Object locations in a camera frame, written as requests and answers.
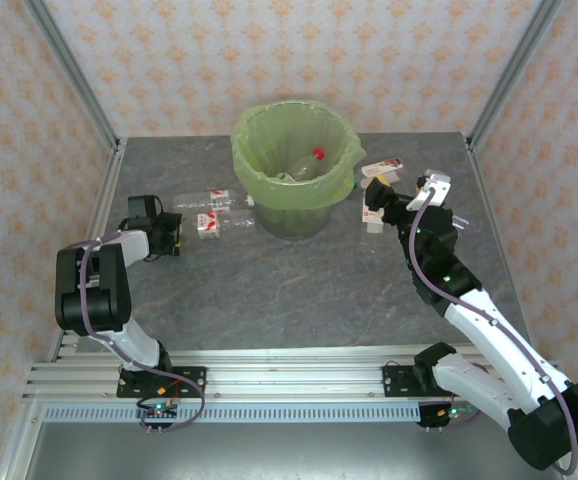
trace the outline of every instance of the robotic arm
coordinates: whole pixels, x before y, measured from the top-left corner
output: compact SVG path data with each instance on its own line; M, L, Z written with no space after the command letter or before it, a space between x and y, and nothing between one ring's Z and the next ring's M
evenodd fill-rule
M181 215L162 208L158 213L156 200L153 195L130 197L129 217L117 232L58 252L55 313L63 330L88 336L118 356L118 397L200 398L197 414L168 429L174 430L202 413L206 369L173 367L164 346L131 316L126 269L139 260L180 252Z
M578 383L550 365L511 326L478 279L454 255L458 237L453 213L442 207L450 178L428 170L416 197L396 194L374 179L365 196L372 211L398 228L418 295L462 331L500 374L499 381L439 343L414 359L423 391L453 392L494 419L520 456L544 470L566 453L575 469L578 445Z

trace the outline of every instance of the gray metal floor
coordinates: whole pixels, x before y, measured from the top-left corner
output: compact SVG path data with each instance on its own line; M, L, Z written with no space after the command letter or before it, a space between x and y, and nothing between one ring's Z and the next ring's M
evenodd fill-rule
M45 424L28 480L547 480L487 418L442 435L415 424Z
M459 133L360 135L363 164L399 156L397 191L412 194L427 168L452 177L447 205L470 222L457 253L522 333L476 178ZM127 214L127 197L241 189L228 137L129 139L108 230ZM415 294L394 228L364 244L362 191L336 205L329 224L298 242L262 230L237 241L207 240L179 258L129 270L133 314L168 349L290 348L465 342ZM79 349L102 347L86 339Z

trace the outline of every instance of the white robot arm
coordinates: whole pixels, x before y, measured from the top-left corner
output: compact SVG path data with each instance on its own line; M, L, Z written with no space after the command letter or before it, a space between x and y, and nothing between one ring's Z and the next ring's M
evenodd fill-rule
M496 308L480 281L454 254L458 232L443 208L450 178L428 170L416 197L396 194L375 179L365 201L384 208L383 221L398 228L417 293L463 332L491 362L502 381L467 362L444 343L416 356L413 374L423 390L452 392L504 428L530 465L546 469L578 446L578 383L549 364Z
M149 256L149 241L147 233L142 230L128 230L119 232L118 237L108 241L105 245L120 245L122 248L122 256L124 258L125 268L129 268L137 261L144 260ZM100 251L102 245L92 248L93 252ZM96 280L90 282L89 286L94 286ZM116 348L124 353L125 358L130 358L136 363L147 365L148 367L155 367L158 365L160 359L160 346L158 342L147 335L140 325L133 317L129 317L127 323L122 325L122 330L99 330L96 332L100 337L91 337L92 340L103 345L112 353L116 351L112 348L115 344ZM139 371L134 362L127 362L120 356L122 368L128 371Z

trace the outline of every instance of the metal frame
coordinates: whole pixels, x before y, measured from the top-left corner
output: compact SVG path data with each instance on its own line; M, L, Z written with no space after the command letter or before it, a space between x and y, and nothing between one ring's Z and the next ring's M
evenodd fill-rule
M58 63L74 86L98 134L112 148L112 158L101 182L96 208L89 222L88 237L104 233L113 192L123 159L126 139L119 141L78 63L60 33L44 0L23 0L38 23ZM467 140L470 159L498 248L502 244L495 218L488 204L487 189L478 170L474 152L482 143L522 70L546 32L562 0L543 0L529 28L511 57L475 127ZM502 255L505 269L513 275ZM21 479L27 475L33 451L48 406L69 403L112 407L131 400L115 397L118 361L110 353L77 353L77 336L57 332L49 363L34 364L25 386L22 412L7 444L0 466L0 479ZM407 365L426 345L400 347L340 347L278 350L172 352L174 365L202 364L209 367L207 393L210 405L248 405L268 408L287 402L321 405L383 405L381 367L393 360ZM491 368L474 346L458 352L468 360ZM398 399L417 403L419 398ZM578 470L574 476L578 479Z
M520 298L520 293L516 289L516 285L518 284L516 282L516 276L509 268L509 262L507 262L507 256L505 255L505 249L502 244L502 237L500 236L500 228L498 226L498 222L496 221L496 217L493 214L491 204L489 203L489 199L491 198L489 196L489 189L487 188L487 184L485 183L484 178L480 173L480 168L478 167L478 160L476 159L476 153L469 148L467 139L465 139L465 143L467 144L467 154L469 155L469 162L471 163L474 176L476 177L476 183L478 184L478 189L480 190L480 196L482 197L482 201L485 205L485 210L487 212L487 217L489 217L489 222L493 227L493 236L496 239L496 244L498 245L498 252L500 253L500 258L502 259L502 265L505 269L505 272L507 273L507 277L509 277L509 279L511 280L511 288L513 289L514 295L516 296L516 298ZM522 314L522 318L523 319L529 318L529 316L527 315L526 308L522 304L522 302L518 302L518 305L520 306L520 313ZM533 328L529 323L527 323L526 321L524 323L525 328L527 329L527 336L529 337L529 343L535 345L536 344L535 332L533 331Z
M78 98L82 101L82 105L89 114L100 138L102 138L109 148L114 149L118 144L118 137L100 103L98 103L98 99L85 75L82 73L71 49L67 45L62 33L60 33L49 8L44 0L23 0L23 3L46 38L49 48L71 82Z
M44 423L129 423L136 425L144 410L128 403L48 403ZM183 422L198 412L185 402L176 416L152 418L155 424ZM394 423L419 422L412 402L364 403L218 403L210 402L194 423Z
M562 0L543 0L536 10L527 31L511 55L509 63L469 135L468 144L473 150L477 150L478 146L483 143L489 128L502 110L509 93L522 75L525 65L551 25L551 20L561 4Z

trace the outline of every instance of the wall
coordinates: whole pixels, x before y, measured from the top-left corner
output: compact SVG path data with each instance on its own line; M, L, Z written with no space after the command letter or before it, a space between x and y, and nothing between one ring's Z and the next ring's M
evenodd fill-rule
M56 251L85 234L107 158L22 2L0 0L0 456L56 330Z
M120 136L229 134L314 98L360 132L469 132L539 0L48 0Z
M578 0L543 42L478 163L538 346L578 380Z

